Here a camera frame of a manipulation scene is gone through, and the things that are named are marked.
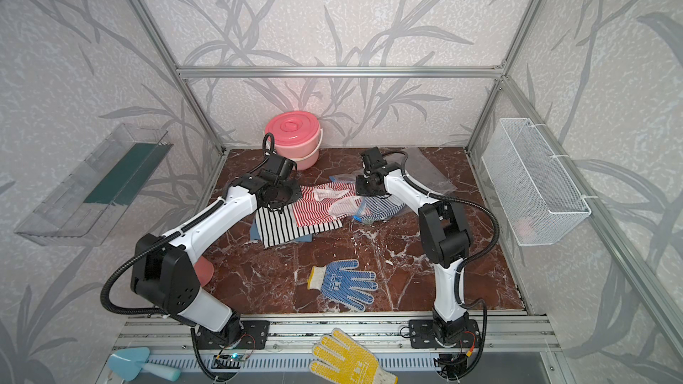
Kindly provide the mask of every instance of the trowel handle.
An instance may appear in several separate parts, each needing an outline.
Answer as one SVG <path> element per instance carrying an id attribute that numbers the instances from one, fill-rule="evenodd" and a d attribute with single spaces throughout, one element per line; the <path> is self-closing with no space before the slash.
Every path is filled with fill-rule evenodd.
<path id="1" fill-rule="evenodd" d="M 142 370 L 146 370 L 169 381 L 175 381 L 180 377 L 180 369 L 171 366 L 157 365 L 156 363 L 143 363 L 141 366 Z"/>

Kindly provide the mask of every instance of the yellow glove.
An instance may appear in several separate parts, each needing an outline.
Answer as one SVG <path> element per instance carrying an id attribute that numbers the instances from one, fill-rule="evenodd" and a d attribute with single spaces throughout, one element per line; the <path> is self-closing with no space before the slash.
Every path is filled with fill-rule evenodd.
<path id="1" fill-rule="evenodd" d="M 398 378 L 380 368 L 371 352 L 358 344 L 341 329 L 323 335 L 313 347 L 317 360 L 311 372 L 337 384 L 396 384 Z"/>

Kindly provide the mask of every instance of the leaf pattern wallpaper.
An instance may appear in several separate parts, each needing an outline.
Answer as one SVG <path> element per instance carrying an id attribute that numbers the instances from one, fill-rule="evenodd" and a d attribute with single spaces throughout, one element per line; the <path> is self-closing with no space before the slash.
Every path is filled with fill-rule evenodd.
<path id="1" fill-rule="evenodd" d="M 548 0 L 512 77 L 683 307 L 680 0 Z M 499 214 L 481 154 L 473 153 Z M 683 365 L 584 222 L 548 247 L 506 237 L 527 301 L 547 313 L 579 382 L 683 383 Z"/>
<path id="2" fill-rule="evenodd" d="M 94 382 L 124 318 L 99 288 L 146 232 L 192 214 L 219 160 L 124 0 L 0 0 L 0 381 Z M 16 225 L 121 123 L 173 147 L 99 247 Z M 115 299 L 142 305 L 125 284 Z"/>
<path id="3" fill-rule="evenodd" d="M 145 0 L 184 66 L 498 65 L 529 0 Z M 290 110 L 328 146 L 464 145 L 490 80 L 192 80 L 227 146 Z"/>

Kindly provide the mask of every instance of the green strip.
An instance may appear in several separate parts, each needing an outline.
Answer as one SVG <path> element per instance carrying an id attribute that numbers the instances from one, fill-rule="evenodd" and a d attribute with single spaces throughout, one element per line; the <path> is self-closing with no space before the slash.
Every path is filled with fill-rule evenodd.
<path id="1" fill-rule="evenodd" d="M 134 144 L 84 203 L 130 205 L 142 186 L 163 160 L 171 145 L 158 145 L 146 142 Z"/>

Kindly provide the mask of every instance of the marble surface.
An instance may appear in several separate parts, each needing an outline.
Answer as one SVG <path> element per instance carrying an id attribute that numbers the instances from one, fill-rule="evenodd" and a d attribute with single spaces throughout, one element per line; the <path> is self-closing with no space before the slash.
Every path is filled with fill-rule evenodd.
<path id="1" fill-rule="evenodd" d="M 362 151 L 323 149 L 316 165 L 296 176 L 302 185 L 328 182 L 331 175 L 360 168 Z M 457 196 L 482 203 L 462 148 L 422 148 L 422 152 L 456 186 Z M 261 150 L 232 150 L 215 196 L 262 158 Z M 491 237 L 491 223 L 482 213 L 466 210 L 475 239 L 471 252 L 477 252 Z M 252 217 L 244 218 L 206 251 L 205 257 L 215 266 L 206 289 L 244 314 L 345 311 L 317 290 L 308 290 L 307 279 L 314 265 L 356 258 L 359 269 L 377 273 L 379 289 L 367 311 L 431 310 L 436 294 L 434 272 L 420 244 L 416 216 L 409 213 L 369 226 L 350 217 L 342 221 L 343 227 L 315 235 L 310 243 L 265 250 L 261 241 L 249 240 Z M 471 302 L 478 297 L 491 310 L 524 308 L 499 246 L 465 269 L 465 299 Z"/>

